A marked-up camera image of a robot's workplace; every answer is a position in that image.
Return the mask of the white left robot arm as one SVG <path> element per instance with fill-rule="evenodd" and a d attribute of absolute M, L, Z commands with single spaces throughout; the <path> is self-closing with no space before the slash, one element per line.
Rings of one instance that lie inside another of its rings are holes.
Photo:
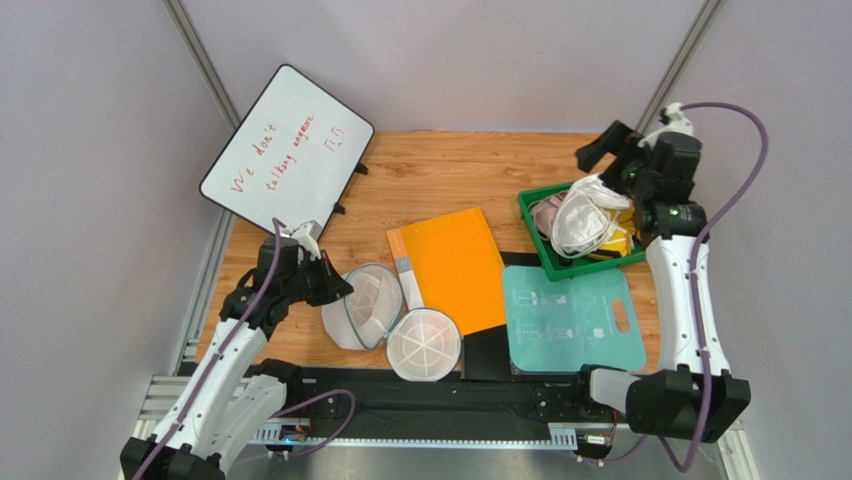
<path fill-rule="evenodd" d="M 265 360 L 241 380 L 292 305 L 324 306 L 352 286 L 308 234 L 275 235 L 261 245 L 257 265 L 225 298 L 213 339 L 176 402 L 144 439 L 130 438 L 120 454 L 127 479 L 223 479 L 260 427 L 289 413 L 289 388 L 299 367 Z"/>

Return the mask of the white bra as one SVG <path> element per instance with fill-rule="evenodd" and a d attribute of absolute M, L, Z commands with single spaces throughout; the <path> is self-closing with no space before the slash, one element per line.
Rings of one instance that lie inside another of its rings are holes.
<path fill-rule="evenodd" d="M 574 182 L 556 214 L 549 240 L 552 248 L 566 259 L 587 256 L 614 230 L 615 221 L 604 210 L 625 210 L 630 206 L 633 202 L 628 197 L 603 185 L 601 174 Z"/>

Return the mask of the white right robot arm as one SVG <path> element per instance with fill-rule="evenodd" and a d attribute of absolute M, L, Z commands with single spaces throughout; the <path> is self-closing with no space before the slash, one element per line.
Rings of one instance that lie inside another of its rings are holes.
<path fill-rule="evenodd" d="M 658 370 L 634 375 L 585 366 L 588 399 L 622 413 L 630 429 L 666 439 L 715 443 L 751 401 L 720 345 L 707 278 L 705 209 L 691 200 L 702 144 L 686 127 L 668 124 L 643 136 L 613 122 L 576 152 L 590 171 L 606 154 L 600 178 L 633 202 L 633 223 L 651 269 L 660 321 Z"/>

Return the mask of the white mesh laundry bag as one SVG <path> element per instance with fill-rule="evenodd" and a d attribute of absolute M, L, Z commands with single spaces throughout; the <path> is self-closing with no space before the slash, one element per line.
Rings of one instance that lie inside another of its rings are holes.
<path fill-rule="evenodd" d="M 379 346 L 394 373 L 411 382 L 435 382 L 459 363 L 462 335 L 445 313 L 428 308 L 411 269 L 397 276 L 378 263 L 358 266 L 344 275 L 353 292 L 321 309 L 323 326 L 346 350 Z"/>

